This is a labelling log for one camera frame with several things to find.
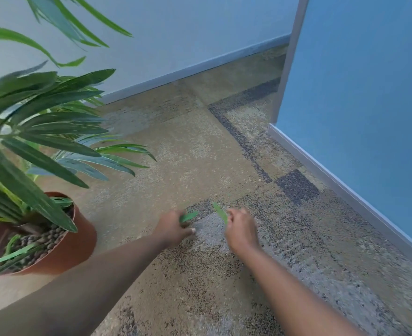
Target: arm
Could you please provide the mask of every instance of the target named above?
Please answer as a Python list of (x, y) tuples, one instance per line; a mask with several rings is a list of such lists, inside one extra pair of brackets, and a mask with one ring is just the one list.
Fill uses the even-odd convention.
[(0, 310), (0, 335), (91, 335), (161, 251), (195, 233), (181, 228), (181, 214), (163, 214), (150, 236), (93, 257)]
[(259, 246), (256, 224), (247, 210), (229, 209), (226, 239), (264, 291), (289, 336), (361, 336), (363, 333), (318, 298)]

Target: baseboard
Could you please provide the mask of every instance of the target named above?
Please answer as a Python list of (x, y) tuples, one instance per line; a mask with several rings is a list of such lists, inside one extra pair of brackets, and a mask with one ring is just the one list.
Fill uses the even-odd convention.
[(339, 197), (345, 200), (354, 210), (356, 210), (412, 261), (411, 237), (355, 193), (348, 185), (332, 174), (314, 157), (304, 151), (298, 144), (285, 135), (281, 130), (277, 129), (273, 124), (269, 125), (268, 134), (287, 151), (293, 154), (295, 158), (303, 163), (317, 178), (329, 186)]
[(217, 56), (215, 58), (200, 62), (198, 64), (188, 66), (186, 68), (180, 69), (178, 71), (162, 75), (158, 78), (154, 78), (148, 81), (144, 81), (140, 84), (135, 84), (133, 86), (124, 88), (122, 90), (118, 90), (112, 93), (108, 93), (102, 96), (102, 101), (107, 104), (110, 102), (114, 102), (120, 99), (124, 99), (126, 97), (145, 92), (147, 90), (151, 90), (152, 88), (162, 86), (163, 84), (168, 84), (172, 81), (176, 81), (182, 78), (189, 77), (193, 74), (197, 74), (199, 72), (206, 71), (208, 69), (218, 67), (225, 63), (243, 58), (245, 56), (250, 56), (255, 53), (262, 52), (264, 50), (288, 44), (290, 40), (290, 34), (283, 35), (277, 38), (273, 38), (264, 42), (261, 42), (256, 45), (251, 45), (248, 47), (244, 47), (239, 50), (235, 50), (233, 52), (229, 52), (223, 54), (221, 56)]

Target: light blue wall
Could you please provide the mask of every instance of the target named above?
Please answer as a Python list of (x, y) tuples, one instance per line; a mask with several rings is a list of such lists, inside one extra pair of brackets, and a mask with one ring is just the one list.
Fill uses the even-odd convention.
[(276, 127), (412, 238), (412, 0), (310, 0)]
[[(87, 55), (80, 67), (64, 68), (63, 74), (117, 68), (102, 86), (106, 94), (289, 35), (298, 5), (298, 0), (87, 1), (133, 33), (134, 38), (114, 32), (71, 2), (67, 2), (68, 8), (109, 44), (109, 49), (79, 49), (45, 21), (39, 25), (26, 0), (0, 0), (0, 26), (29, 35), (58, 61)], [(0, 76), (45, 59), (32, 48), (0, 42)]]

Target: person's left hand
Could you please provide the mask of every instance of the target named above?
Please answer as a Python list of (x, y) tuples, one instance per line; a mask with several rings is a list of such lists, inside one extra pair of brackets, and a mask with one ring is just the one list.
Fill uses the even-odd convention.
[(191, 227), (181, 227), (180, 217), (185, 214), (183, 210), (172, 210), (163, 213), (153, 230), (153, 235), (159, 236), (164, 240), (166, 247), (172, 248), (177, 246), (181, 241), (195, 233)]

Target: hand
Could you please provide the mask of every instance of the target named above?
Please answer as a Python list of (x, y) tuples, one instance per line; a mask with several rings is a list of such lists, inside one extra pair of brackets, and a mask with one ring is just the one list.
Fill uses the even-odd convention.
[(225, 237), (229, 248), (242, 258), (248, 251), (260, 249), (256, 222), (246, 209), (228, 209)]
[(183, 210), (172, 210), (162, 214), (153, 230), (152, 234), (161, 237), (168, 248), (177, 246), (184, 238), (195, 233), (194, 228), (181, 227), (180, 217), (183, 214)]

